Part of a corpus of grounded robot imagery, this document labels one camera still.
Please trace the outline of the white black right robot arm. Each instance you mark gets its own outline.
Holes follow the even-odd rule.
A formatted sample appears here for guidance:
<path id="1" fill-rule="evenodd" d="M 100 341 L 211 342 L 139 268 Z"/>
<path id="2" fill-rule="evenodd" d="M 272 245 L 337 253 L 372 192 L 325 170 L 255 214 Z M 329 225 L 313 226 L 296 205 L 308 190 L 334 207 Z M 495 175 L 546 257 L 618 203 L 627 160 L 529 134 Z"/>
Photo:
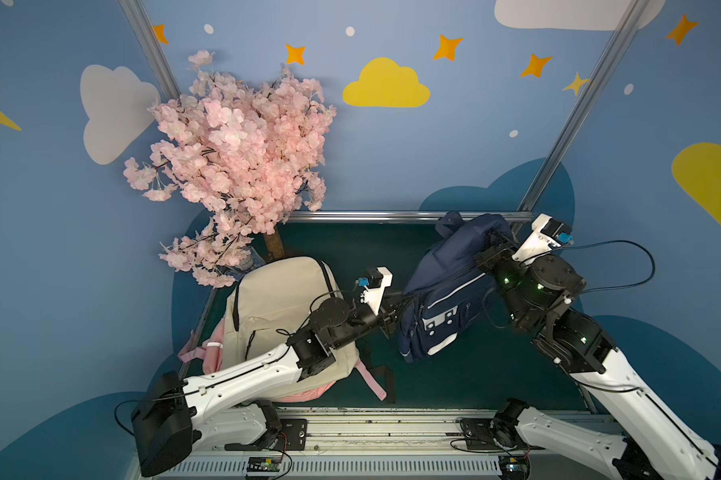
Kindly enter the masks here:
<path id="1" fill-rule="evenodd" d="M 538 352 L 592 394 L 622 427 L 601 432 L 550 418 L 511 399 L 491 421 L 502 450 L 550 450 L 611 479 L 721 479 L 721 445 L 696 434 L 644 382 L 612 336 L 574 309 L 587 282 L 545 242 L 522 254 L 512 241 L 476 257 L 492 275 L 514 328 L 534 333 Z"/>

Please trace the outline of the navy blue backpack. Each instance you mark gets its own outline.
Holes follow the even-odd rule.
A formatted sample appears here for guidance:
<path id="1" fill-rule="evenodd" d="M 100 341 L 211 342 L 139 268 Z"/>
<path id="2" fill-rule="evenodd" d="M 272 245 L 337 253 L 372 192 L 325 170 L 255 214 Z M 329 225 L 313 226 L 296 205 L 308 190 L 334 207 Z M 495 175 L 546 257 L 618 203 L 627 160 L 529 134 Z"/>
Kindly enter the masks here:
<path id="1" fill-rule="evenodd" d="M 408 363 L 428 359 L 455 342 L 484 313 L 497 282 L 476 257 L 511 234 L 505 218 L 471 220 L 456 211 L 435 226 L 441 240 L 424 255 L 403 291 L 397 344 Z"/>

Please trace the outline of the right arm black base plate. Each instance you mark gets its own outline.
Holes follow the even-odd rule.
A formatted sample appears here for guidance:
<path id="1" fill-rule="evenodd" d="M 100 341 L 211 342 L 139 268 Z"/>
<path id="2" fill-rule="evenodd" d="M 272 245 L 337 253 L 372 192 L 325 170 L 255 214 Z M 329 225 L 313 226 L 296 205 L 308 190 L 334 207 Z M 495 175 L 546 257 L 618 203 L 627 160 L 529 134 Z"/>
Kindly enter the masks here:
<path id="1" fill-rule="evenodd" d="M 510 420 L 490 418 L 461 418 L 458 426 L 467 440 L 468 448 L 507 451 L 539 450 L 522 440 L 516 424 Z"/>

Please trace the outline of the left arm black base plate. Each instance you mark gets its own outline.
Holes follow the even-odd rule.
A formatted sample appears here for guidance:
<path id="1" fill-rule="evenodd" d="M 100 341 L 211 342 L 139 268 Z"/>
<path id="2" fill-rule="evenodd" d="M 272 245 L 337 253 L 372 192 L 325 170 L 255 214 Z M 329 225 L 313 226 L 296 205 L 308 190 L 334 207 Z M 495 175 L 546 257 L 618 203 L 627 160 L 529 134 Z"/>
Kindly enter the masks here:
<path id="1" fill-rule="evenodd" d="M 304 451 L 306 448 L 306 434 L 308 433 L 308 420 L 287 419 L 285 424 L 277 423 L 266 426 L 264 434 L 254 443 L 228 443 L 224 444 L 226 451 Z"/>

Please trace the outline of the pink backpack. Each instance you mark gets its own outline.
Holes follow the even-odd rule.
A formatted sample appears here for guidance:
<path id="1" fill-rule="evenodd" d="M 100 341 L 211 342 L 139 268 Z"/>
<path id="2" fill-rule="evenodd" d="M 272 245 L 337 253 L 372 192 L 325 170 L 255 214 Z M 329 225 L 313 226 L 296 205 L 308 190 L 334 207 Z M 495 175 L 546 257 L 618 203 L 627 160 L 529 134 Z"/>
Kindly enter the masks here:
<path id="1" fill-rule="evenodd" d="M 192 360 L 202 361 L 202 372 L 212 374 L 242 363 L 254 356 L 262 355 L 286 340 L 286 336 L 276 332 L 276 328 L 266 326 L 264 318 L 254 318 L 254 328 L 242 327 L 240 331 L 228 326 L 228 321 L 220 320 L 210 338 L 192 349 L 188 342 L 178 358 L 182 363 Z M 368 388 L 381 400 L 388 398 L 388 391 L 372 376 L 366 364 L 362 362 L 360 352 L 350 344 L 334 352 L 336 362 L 317 376 L 268 390 L 262 398 L 278 403 L 302 403 L 323 396 L 336 382 L 348 378 L 352 372 L 360 373 Z"/>

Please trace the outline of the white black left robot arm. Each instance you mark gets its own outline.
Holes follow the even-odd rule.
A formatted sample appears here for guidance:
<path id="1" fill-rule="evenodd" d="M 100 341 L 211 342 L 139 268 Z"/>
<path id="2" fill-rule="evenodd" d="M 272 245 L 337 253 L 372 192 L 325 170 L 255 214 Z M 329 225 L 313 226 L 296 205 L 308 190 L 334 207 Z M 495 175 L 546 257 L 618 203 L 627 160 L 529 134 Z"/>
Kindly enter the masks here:
<path id="1" fill-rule="evenodd" d="M 162 374 L 130 414 L 140 474 L 158 476 L 188 458 L 218 412 L 322 373 L 340 348 L 377 328 L 389 333 L 403 304 L 400 293 L 385 294 L 377 307 L 364 302 L 354 309 L 328 298 L 283 344 L 258 357 L 188 379 Z"/>

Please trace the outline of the beige and navy backpack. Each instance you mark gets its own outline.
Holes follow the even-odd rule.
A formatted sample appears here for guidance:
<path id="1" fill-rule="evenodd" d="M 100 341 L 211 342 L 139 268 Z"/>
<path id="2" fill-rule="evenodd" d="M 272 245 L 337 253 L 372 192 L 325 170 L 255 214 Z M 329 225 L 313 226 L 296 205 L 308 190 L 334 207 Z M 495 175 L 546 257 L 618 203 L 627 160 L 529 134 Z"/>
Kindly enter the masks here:
<path id="1" fill-rule="evenodd" d="M 328 264 L 312 257 L 294 257 L 266 264 L 244 276 L 226 300 L 222 370 L 262 355 L 286 340 L 282 329 L 296 332 L 308 314 L 328 298 L 340 297 Z M 336 361 L 323 372 L 296 384 L 270 388 L 262 398 L 278 403 L 315 400 L 356 369 L 360 354 L 350 344 L 334 352 Z"/>

